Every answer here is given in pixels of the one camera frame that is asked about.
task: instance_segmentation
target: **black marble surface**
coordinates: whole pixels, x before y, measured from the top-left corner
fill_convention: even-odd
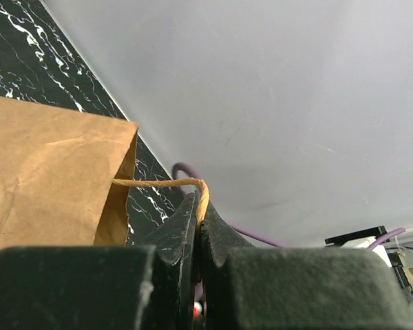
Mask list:
[[[0,0],[0,96],[125,118],[39,0]],[[134,178],[168,179],[140,138]],[[127,243],[163,223],[181,201],[178,188],[132,188]]]

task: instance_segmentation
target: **purple cable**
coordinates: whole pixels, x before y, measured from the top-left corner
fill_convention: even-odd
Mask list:
[[[190,165],[185,164],[185,163],[176,163],[173,165],[173,168],[171,169],[171,176],[173,179],[178,178],[178,172],[182,171],[185,174],[187,174],[189,177],[194,177],[196,179],[200,179],[199,173],[192,168]],[[273,239],[269,239],[267,237],[263,237],[259,234],[256,234],[254,232],[251,232],[247,229],[244,229],[240,226],[236,225],[230,225],[236,232],[239,232],[242,235],[245,235],[247,237],[251,237],[252,239],[255,239],[256,241],[263,242],[265,244],[275,246],[276,248],[287,248],[284,244],[281,244],[279,242],[274,241]]]
[[[378,237],[376,241],[370,244],[367,248],[369,250],[373,250],[379,244],[382,244],[388,239],[391,239],[392,237],[395,237],[396,235],[402,234],[403,232],[405,232],[405,228],[398,228],[398,229],[392,230],[391,232],[388,232],[387,234],[384,234],[383,236]]]

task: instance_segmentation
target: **purple cord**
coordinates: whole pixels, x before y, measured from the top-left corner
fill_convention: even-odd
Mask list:
[[[185,174],[187,174],[189,177],[194,177],[196,179],[200,179],[199,173],[194,168],[192,168],[190,165],[185,164],[185,163],[176,163],[176,164],[173,165],[173,168],[171,169],[171,176],[173,177],[173,179],[178,178],[178,172],[179,171],[185,172]],[[256,241],[260,241],[260,242],[263,242],[265,244],[275,246],[276,248],[287,248],[287,246],[285,246],[284,244],[278,243],[278,242],[274,241],[273,239],[263,237],[259,234],[256,234],[256,233],[251,232],[247,229],[244,229],[240,226],[236,226],[236,225],[230,225],[230,226],[236,232],[239,232],[240,234],[245,235],[247,237],[251,237],[252,239],[255,239]]]
[[[392,237],[395,237],[396,235],[402,234],[403,232],[405,232],[405,228],[398,228],[398,229],[392,230],[391,232],[388,232],[387,234],[384,234],[383,236],[378,237],[376,241],[370,244],[367,248],[369,250],[373,250],[379,244],[382,244],[388,239],[391,239]]]

